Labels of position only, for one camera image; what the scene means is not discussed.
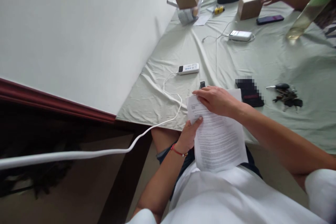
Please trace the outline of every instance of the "smartphone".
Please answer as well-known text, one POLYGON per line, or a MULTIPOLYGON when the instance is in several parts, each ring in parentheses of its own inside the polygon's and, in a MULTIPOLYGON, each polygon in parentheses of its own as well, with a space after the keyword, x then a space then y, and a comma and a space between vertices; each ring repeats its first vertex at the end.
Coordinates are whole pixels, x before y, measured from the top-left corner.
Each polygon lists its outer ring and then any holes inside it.
POLYGON ((261 107, 265 103, 252 79, 237 79, 236 85, 241 90, 241 99, 252 107, 261 107))
POLYGON ((265 25, 267 23, 274 23, 284 20, 284 17, 281 15, 277 16, 267 16, 257 19, 257 25, 265 25))

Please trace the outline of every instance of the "yellow tape measure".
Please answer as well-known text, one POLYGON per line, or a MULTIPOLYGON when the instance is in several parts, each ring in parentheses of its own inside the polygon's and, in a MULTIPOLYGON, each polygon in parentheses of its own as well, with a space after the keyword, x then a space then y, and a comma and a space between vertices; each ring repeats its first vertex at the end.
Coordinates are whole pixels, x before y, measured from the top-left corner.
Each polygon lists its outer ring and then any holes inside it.
POLYGON ((224 6, 217 6, 217 7, 215 8, 214 13, 215 13, 215 15, 217 15, 217 14, 219 14, 219 13, 222 13, 223 11, 224 11, 224 6))

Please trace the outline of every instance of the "white wall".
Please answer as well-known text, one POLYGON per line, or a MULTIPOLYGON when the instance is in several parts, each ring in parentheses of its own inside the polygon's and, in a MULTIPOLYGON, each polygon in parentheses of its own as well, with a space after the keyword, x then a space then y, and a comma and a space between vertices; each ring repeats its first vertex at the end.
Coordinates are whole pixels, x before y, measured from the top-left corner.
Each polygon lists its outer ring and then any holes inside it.
POLYGON ((166 0, 0 0, 0 78, 117 114, 174 11, 166 0))

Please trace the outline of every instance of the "glass bottle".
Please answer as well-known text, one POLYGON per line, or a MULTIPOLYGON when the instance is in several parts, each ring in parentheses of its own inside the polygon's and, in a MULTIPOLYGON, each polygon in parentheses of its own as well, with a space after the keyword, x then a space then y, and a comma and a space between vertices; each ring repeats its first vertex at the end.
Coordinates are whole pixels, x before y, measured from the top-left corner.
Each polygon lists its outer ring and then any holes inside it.
POLYGON ((289 29, 286 38, 290 40, 298 39, 330 1, 331 0, 310 0, 289 29))

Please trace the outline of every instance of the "light green tablecloth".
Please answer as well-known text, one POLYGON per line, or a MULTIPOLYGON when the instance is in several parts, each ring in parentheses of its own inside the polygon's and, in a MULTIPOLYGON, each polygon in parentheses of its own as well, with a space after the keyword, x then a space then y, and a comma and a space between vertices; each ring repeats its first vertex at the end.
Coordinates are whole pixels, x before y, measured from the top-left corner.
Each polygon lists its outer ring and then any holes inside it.
MULTIPOLYGON (((201 15, 209 12, 204 0, 201 15)), ((179 107, 176 96, 163 92, 164 79, 178 71, 180 65, 199 63, 200 72, 184 76, 171 76, 166 82, 168 92, 178 93, 183 105, 176 120, 162 127, 182 130, 187 120, 186 98, 201 81, 233 89, 239 76, 252 76, 265 99, 265 106, 257 108, 273 120, 289 127, 323 150, 336 154, 336 50, 314 23, 295 43, 285 39, 285 34, 298 17, 299 12, 282 2, 263 7, 260 16, 282 15, 285 20, 257 26, 256 19, 240 21, 236 16, 238 3, 225 5, 225 11, 212 16, 204 26, 181 26, 175 14, 165 34, 144 66, 141 75, 125 100, 117 119, 134 123, 155 125, 175 116, 179 107), (225 31, 246 30, 255 34, 248 44, 228 42, 226 37, 217 41, 225 31), (273 103, 276 92, 266 86, 289 83, 298 90, 304 102, 299 114, 295 108, 283 112, 281 102, 273 103)), ((245 130, 245 140, 257 143, 245 130)))

